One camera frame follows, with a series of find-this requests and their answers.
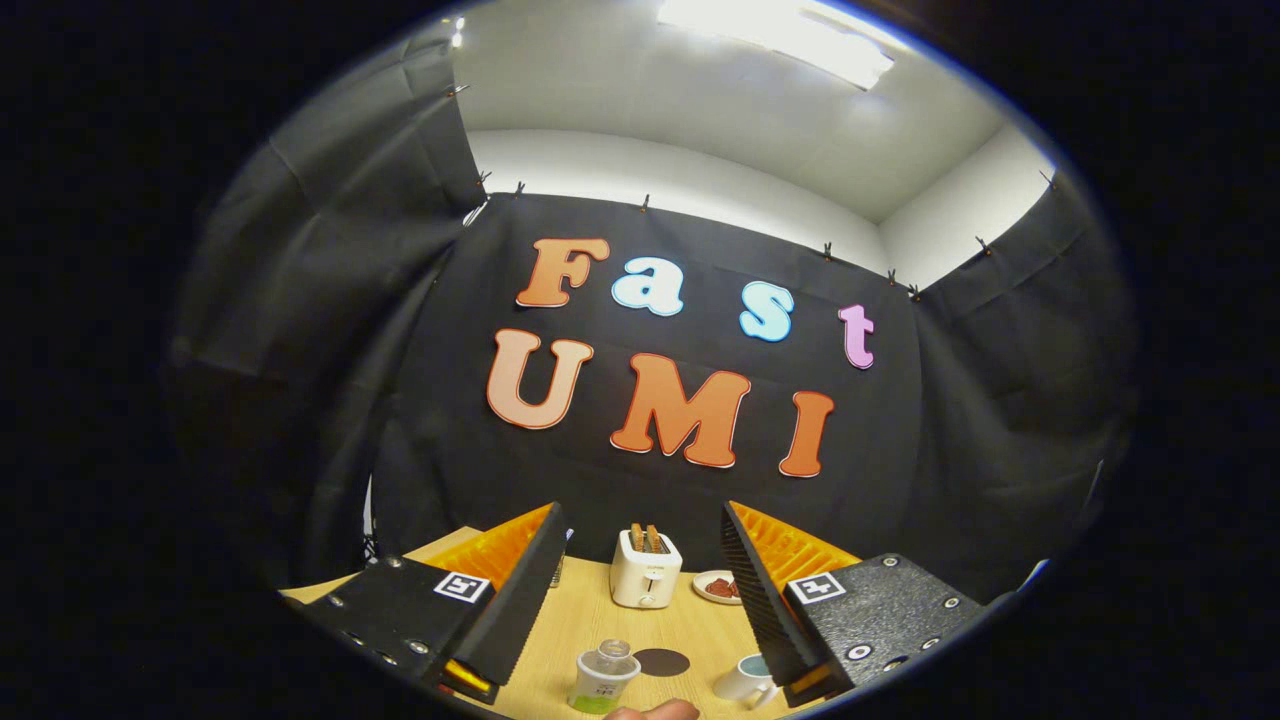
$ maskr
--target dark round coaster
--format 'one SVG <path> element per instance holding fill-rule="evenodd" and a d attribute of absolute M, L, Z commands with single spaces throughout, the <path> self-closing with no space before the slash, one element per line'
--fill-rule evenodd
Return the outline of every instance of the dark round coaster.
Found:
<path fill-rule="evenodd" d="M 689 670 L 689 659 L 673 650 L 650 647 L 635 653 L 640 671 L 654 678 L 671 678 Z"/>

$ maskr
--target finger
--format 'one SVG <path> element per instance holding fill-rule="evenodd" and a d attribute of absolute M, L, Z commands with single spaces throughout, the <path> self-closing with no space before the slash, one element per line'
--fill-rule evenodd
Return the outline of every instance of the finger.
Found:
<path fill-rule="evenodd" d="M 620 707 L 604 716 L 604 720 L 645 720 L 645 715 L 639 710 Z"/>
<path fill-rule="evenodd" d="M 687 700 L 671 698 L 645 712 L 645 720 L 698 720 L 701 712 Z"/>

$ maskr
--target white wall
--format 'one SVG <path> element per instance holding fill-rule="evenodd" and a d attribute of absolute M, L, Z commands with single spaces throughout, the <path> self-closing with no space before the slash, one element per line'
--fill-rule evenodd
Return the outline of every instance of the white wall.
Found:
<path fill-rule="evenodd" d="M 831 252 L 887 274 L 876 225 L 806 190 L 736 163 L 640 140 L 566 131 L 467 133 L 489 192 L 568 195 L 696 215 Z"/>
<path fill-rule="evenodd" d="M 879 225 L 897 279 L 922 290 L 996 240 L 1030 210 L 1053 164 L 1014 126 L 899 208 Z"/>

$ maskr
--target white toaster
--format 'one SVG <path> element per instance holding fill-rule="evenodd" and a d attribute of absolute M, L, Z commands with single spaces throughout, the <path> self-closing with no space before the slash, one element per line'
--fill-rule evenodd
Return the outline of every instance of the white toaster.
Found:
<path fill-rule="evenodd" d="M 646 610 L 671 605 L 684 560 L 671 538 L 662 533 L 658 537 L 669 552 L 636 552 L 631 547 L 630 530 L 618 533 L 618 546 L 609 568 L 609 594 L 613 596 L 613 602 Z"/>

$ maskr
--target white ceiling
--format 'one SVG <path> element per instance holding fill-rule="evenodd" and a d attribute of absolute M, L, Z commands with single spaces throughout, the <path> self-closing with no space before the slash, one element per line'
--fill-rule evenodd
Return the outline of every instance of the white ceiling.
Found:
<path fill-rule="evenodd" d="M 742 42 L 659 26 L 662 0 L 492 0 L 453 51 L 468 131 L 634 137 L 731 160 L 881 223 L 1004 124 L 905 49 L 861 91 Z"/>

